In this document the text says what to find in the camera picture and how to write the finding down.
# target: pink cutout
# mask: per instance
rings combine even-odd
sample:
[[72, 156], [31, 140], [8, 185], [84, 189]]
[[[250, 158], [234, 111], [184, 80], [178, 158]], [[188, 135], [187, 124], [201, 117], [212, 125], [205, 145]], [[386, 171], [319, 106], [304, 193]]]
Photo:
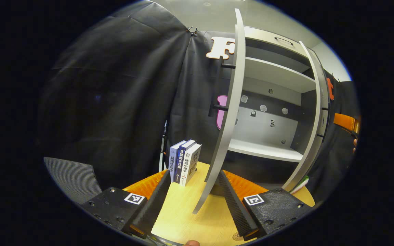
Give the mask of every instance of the pink cutout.
[[[218, 96], [217, 101], [221, 106], [226, 106], [227, 96]], [[219, 128], [219, 130], [222, 129], [223, 117], [224, 117], [224, 111], [219, 110], [217, 113], [217, 127]]]

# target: book stack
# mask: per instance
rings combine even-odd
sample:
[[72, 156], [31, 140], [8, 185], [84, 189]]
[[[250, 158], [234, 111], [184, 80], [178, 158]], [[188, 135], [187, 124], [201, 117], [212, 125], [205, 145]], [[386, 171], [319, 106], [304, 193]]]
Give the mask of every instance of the book stack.
[[170, 148], [169, 171], [171, 182], [185, 186], [197, 170], [201, 145], [195, 140], [181, 141]]

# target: finger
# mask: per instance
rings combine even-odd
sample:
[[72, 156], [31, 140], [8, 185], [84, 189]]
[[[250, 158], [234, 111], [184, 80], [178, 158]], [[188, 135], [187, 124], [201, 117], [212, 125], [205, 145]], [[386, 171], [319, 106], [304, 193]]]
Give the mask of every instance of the finger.
[[200, 243], [196, 240], [189, 240], [184, 246], [200, 246]]

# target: ceiling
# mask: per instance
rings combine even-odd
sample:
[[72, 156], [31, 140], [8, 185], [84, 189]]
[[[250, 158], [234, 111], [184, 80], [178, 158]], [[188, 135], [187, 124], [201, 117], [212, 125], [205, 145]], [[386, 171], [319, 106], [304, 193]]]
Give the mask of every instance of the ceiling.
[[320, 38], [308, 28], [280, 12], [276, 7], [257, 0], [151, 0], [168, 9], [185, 26], [200, 31], [235, 32], [235, 8], [244, 25], [271, 31], [302, 41], [313, 48]]

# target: cabinet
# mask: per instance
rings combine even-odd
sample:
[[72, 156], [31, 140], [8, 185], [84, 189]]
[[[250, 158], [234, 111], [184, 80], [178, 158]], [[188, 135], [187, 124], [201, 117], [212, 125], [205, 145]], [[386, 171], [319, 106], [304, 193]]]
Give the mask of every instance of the cabinet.
[[228, 111], [194, 213], [211, 191], [228, 150], [296, 162], [282, 186], [290, 191], [311, 167], [326, 130], [329, 98], [316, 54], [301, 41], [244, 26], [235, 11]]

